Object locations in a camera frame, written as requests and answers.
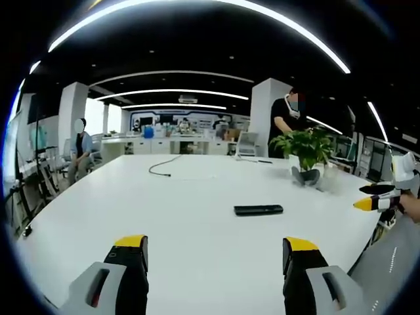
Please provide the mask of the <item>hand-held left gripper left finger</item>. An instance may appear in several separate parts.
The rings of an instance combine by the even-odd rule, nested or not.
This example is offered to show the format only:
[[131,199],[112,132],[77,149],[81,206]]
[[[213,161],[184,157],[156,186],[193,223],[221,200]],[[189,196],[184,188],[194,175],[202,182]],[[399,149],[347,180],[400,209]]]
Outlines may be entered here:
[[69,286],[61,314],[145,314],[148,300],[148,237],[117,240]]

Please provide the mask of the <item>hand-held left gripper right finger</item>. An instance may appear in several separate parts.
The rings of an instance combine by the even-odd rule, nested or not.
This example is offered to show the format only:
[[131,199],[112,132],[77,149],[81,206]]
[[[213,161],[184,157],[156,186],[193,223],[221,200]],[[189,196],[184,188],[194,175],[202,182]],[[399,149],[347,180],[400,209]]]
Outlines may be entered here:
[[283,276],[286,314],[363,313],[360,286],[308,240],[283,239]]

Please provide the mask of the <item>person's right hand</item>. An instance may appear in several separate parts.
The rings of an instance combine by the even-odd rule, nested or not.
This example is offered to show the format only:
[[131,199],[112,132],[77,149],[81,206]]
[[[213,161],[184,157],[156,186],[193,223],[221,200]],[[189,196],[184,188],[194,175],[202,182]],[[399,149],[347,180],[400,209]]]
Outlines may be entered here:
[[412,193],[404,193],[398,200],[399,211],[412,219],[416,224],[420,222],[420,200]]

